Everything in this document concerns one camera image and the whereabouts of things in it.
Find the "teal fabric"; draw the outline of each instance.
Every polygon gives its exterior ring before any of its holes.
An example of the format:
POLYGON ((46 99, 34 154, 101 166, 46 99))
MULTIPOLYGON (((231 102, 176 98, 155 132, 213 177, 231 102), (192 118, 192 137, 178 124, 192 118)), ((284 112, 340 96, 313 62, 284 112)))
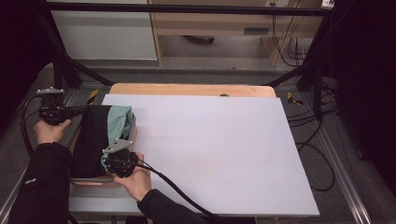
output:
POLYGON ((134 127, 134 114, 130 106, 113 105, 107 116, 108 143, 114 143, 116 138, 131 140, 134 127))

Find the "hand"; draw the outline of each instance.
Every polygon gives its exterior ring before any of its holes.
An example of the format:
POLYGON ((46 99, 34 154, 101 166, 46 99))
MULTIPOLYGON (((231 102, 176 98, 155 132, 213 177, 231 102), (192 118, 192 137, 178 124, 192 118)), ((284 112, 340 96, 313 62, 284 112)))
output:
POLYGON ((44 120, 35 124, 35 136, 38 144, 59 143, 64 136, 64 130, 72 123, 71 119, 65 120, 56 126, 49 125, 44 120))
MULTIPOLYGON (((140 160, 139 164, 143 164, 142 161, 145 159, 145 156, 138 152, 136 152, 136 156, 140 160)), ((149 171, 144 168, 136 166, 134 172, 126 178, 119 178, 115 174, 113 174, 113 177, 114 182, 123 185, 129 195, 138 202, 141 202, 145 195, 151 190, 149 171)))

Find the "white tabletop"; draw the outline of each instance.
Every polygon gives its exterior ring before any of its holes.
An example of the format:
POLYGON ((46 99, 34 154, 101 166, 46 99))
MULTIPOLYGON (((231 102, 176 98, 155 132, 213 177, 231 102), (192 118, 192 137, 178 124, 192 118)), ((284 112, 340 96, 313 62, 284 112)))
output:
MULTIPOLYGON (((103 104, 132 106, 134 150, 210 212, 319 215, 279 99, 109 94, 103 104)), ((151 176, 154 188, 198 212, 151 176)), ((72 186, 69 210, 140 213, 122 187, 72 186)))

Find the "black sleeve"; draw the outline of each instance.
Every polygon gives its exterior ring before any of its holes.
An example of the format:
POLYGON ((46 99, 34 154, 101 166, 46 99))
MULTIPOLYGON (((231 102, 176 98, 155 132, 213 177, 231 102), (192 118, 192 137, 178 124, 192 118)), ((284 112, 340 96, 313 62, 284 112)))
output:
POLYGON ((155 224, 207 224, 198 214, 189 208, 175 203, 159 190, 149 191, 137 207, 155 224))
POLYGON ((57 143, 41 144, 29 162, 9 224, 66 224, 72 155, 57 143))

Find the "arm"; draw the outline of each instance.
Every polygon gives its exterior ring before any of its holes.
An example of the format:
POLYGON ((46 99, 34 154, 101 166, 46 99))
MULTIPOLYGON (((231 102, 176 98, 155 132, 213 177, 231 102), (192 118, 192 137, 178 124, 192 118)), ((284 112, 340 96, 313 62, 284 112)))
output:
POLYGON ((35 125, 38 146, 23 177, 9 224, 67 223, 69 200, 68 148, 58 144, 71 120, 58 126, 35 125))
MULTIPOLYGON (((144 156, 136 153, 139 160, 144 156)), ((189 208, 175 203, 157 189, 151 189, 150 172, 141 167, 135 167, 134 172, 127 178, 114 175, 115 182, 123 185, 132 198, 137 200, 140 211, 157 224, 207 224, 198 214, 189 208)))

